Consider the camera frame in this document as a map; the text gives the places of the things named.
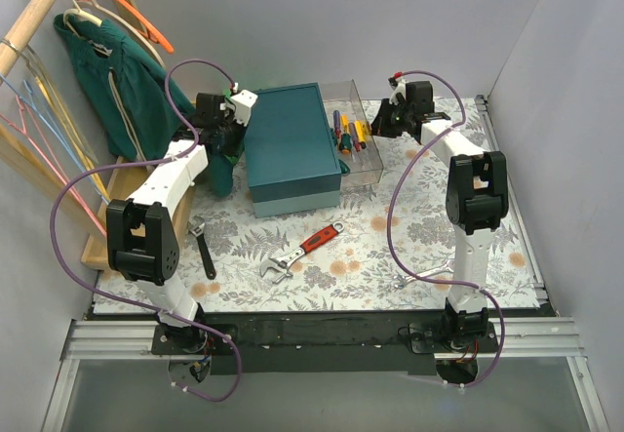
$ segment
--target green box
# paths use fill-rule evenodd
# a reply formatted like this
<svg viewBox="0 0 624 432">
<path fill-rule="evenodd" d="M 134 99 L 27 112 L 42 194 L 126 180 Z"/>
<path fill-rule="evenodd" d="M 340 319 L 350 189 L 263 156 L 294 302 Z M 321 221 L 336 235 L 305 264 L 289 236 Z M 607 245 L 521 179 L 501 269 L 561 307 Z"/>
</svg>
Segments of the green box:
<svg viewBox="0 0 624 432">
<path fill-rule="evenodd" d="M 257 217 L 337 206 L 340 165 L 317 83 L 259 91 L 245 134 Z"/>
</svg>

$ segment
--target hanger hook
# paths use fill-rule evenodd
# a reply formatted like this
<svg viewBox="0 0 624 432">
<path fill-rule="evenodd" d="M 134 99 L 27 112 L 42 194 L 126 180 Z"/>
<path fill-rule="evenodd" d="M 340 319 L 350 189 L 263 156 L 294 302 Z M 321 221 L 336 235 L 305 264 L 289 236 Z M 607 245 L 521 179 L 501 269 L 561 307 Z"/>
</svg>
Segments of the hanger hook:
<svg viewBox="0 0 624 432">
<path fill-rule="evenodd" d="M 16 54 L 18 54 L 20 57 L 23 58 L 23 60 L 26 62 L 26 66 L 28 67 L 28 70 L 30 70 L 30 59 L 23 54 L 23 52 L 18 49 L 15 45 L 13 45 L 13 42 L 11 42 L 8 39 L 5 39 L 4 37 L 2 37 L 2 39 L 0 39 L 0 44 L 5 44 L 7 47 L 9 47 L 11 50 L 13 50 Z"/>
</svg>

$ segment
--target green jacket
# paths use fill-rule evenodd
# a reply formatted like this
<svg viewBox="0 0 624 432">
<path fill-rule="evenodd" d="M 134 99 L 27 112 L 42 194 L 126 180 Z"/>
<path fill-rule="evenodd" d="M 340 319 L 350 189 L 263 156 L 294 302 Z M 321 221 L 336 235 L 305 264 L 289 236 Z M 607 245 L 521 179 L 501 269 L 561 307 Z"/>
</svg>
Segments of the green jacket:
<svg viewBox="0 0 624 432">
<path fill-rule="evenodd" d="M 138 156 L 128 125 L 124 123 L 113 97 L 112 79 L 134 127 L 134 131 L 130 129 L 130 132 L 133 135 L 136 132 L 145 158 L 162 158 L 180 126 L 165 98 L 165 70 L 110 20 L 103 20 L 97 27 L 92 22 L 71 15 L 68 22 L 82 37 L 65 26 L 62 15 L 55 17 L 54 27 L 67 44 L 76 77 L 108 132 L 111 154 L 132 161 Z M 171 83 L 171 92 L 175 105 L 188 118 L 194 111 L 193 105 L 174 82 Z"/>
</svg>

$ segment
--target wooden frame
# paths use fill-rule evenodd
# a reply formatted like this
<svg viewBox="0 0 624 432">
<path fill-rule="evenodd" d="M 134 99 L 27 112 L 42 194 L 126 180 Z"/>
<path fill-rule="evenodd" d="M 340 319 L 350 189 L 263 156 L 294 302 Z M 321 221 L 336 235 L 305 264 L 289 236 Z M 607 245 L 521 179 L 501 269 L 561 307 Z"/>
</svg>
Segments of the wooden frame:
<svg viewBox="0 0 624 432">
<path fill-rule="evenodd" d="M 43 22 L 56 0 L 30 0 L 18 17 L 13 27 L 5 35 L 5 39 L 10 41 L 19 51 L 25 49 L 34 35 L 35 31 Z M 127 15 L 127 10 L 118 7 L 119 14 L 136 28 L 143 29 L 142 24 Z M 8 76 L 15 66 L 20 55 L 8 47 L 0 44 L 0 72 Z M 59 195 L 62 184 L 54 176 L 52 171 L 35 156 L 27 147 L 21 144 L 3 125 L 0 125 L 0 159 L 8 164 L 13 170 L 20 174 L 25 180 L 32 184 L 37 190 L 47 196 L 50 200 L 55 200 Z M 111 198 L 126 199 L 134 191 L 131 186 L 140 184 L 147 177 L 145 169 L 124 169 L 115 171 L 108 189 L 111 191 Z M 193 196 L 192 188 L 180 201 L 174 216 L 174 229 L 178 241 L 183 240 L 186 232 L 186 222 L 190 214 L 190 204 Z M 67 195 L 61 202 L 61 209 L 75 222 L 81 225 L 90 234 L 83 262 L 93 269 L 104 269 L 107 267 L 104 258 L 106 256 L 106 241 L 104 236 L 98 231 L 96 225 L 87 217 L 86 213 L 78 202 L 70 195 Z M 105 208 L 100 207 L 98 216 L 104 221 Z"/>
</svg>

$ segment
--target orange hanger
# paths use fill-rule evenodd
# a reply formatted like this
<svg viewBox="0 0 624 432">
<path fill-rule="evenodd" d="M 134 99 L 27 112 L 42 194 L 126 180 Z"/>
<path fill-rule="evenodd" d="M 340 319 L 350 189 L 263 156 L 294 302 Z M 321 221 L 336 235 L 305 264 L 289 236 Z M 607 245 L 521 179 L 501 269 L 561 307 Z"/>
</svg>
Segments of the orange hanger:
<svg viewBox="0 0 624 432">
<path fill-rule="evenodd" d="M 126 0 L 116 0 L 121 3 L 124 8 L 126 8 L 129 12 L 131 12 L 138 20 L 140 20 L 143 25 L 146 27 L 147 32 L 143 32 L 139 30 L 138 32 L 148 40 L 155 42 L 157 44 L 161 44 L 163 48 L 167 51 L 167 53 L 172 54 L 174 52 L 174 47 L 170 44 L 169 40 L 156 28 L 154 25 L 142 15 L 137 8 L 128 3 Z"/>
</svg>

